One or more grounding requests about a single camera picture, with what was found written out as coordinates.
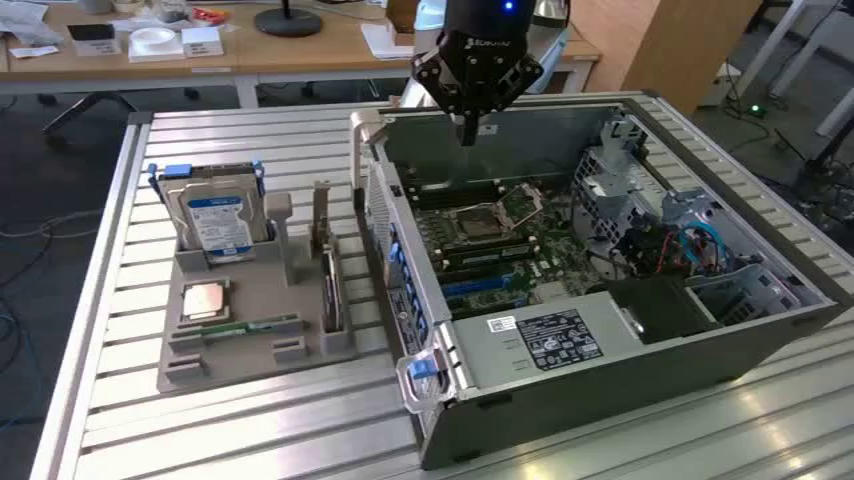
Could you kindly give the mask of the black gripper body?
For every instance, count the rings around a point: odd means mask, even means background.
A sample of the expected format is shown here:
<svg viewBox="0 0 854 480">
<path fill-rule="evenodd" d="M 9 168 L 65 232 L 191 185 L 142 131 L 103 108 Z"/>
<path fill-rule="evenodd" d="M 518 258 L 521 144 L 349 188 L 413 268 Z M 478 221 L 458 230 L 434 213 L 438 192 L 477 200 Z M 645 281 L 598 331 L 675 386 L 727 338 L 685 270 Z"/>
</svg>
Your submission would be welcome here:
<svg viewBox="0 0 854 480">
<path fill-rule="evenodd" d="M 529 53 L 528 33 L 534 14 L 532 1 L 450 1 L 441 55 L 462 86 L 464 106 L 469 114 L 469 66 L 472 58 L 504 57 L 516 63 Z"/>
</svg>

